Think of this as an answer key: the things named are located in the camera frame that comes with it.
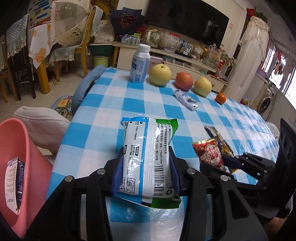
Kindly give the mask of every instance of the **black television screen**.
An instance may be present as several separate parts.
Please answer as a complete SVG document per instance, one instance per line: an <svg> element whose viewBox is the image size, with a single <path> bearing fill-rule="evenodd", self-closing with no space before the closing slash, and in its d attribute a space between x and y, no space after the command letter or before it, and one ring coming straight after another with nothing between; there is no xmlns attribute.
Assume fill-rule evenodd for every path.
<svg viewBox="0 0 296 241"><path fill-rule="evenodd" d="M220 47L229 18L202 0L150 0L148 24Z"/></svg>

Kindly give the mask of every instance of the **white bottle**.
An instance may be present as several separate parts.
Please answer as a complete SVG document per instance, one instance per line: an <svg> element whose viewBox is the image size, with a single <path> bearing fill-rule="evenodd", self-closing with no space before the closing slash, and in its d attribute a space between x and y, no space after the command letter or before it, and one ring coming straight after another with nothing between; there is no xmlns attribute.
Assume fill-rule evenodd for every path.
<svg viewBox="0 0 296 241"><path fill-rule="evenodd" d="M130 81L133 83L143 83L149 62L150 62L150 46L145 44L139 44L137 52L133 56L131 63Z"/></svg>

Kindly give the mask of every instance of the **checkered tablecloth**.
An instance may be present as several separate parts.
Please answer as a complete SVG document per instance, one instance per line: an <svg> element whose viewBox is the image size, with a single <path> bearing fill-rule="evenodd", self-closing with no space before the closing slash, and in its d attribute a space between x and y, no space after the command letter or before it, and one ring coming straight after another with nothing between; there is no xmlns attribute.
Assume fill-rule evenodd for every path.
<svg viewBox="0 0 296 241"><path fill-rule="evenodd" d="M86 95L62 141L48 189L48 196L61 180L72 175L85 177L116 158L123 146L122 117L177 118L179 128L171 146L175 155L199 170L192 142L209 138L204 126L215 126L236 155L244 151L276 161L278 144L259 114L230 99L215 102L216 94L202 98L190 111L173 96L173 80L166 87L128 81L129 71L106 69ZM253 177L239 170L238 181L255 184ZM107 198L107 211L114 240L179 240L186 208L160 210L143 207L120 198Z"/></svg>

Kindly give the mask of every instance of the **pink trash can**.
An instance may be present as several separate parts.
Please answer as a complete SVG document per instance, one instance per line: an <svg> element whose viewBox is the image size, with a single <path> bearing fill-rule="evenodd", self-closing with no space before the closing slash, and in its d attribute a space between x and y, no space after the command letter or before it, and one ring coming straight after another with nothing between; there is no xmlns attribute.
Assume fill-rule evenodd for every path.
<svg viewBox="0 0 296 241"><path fill-rule="evenodd" d="M18 215L6 206L4 191L7 162L16 157L25 163L22 202ZM20 238L24 237L26 228L45 203L51 171L52 164L33 144L21 120L11 118L0 124L0 211Z"/></svg>

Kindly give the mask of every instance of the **green trash can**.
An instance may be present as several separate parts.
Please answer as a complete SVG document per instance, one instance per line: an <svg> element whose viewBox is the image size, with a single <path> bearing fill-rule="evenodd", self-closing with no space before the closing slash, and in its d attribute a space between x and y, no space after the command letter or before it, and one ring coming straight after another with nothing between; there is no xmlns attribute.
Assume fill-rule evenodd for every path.
<svg viewBox="0 0 296 241"><path fill-rule="evenodd" d="M94 56L94 67L98 65L103 65L109 67L109 57L104 55L95 55Z"/></svg>

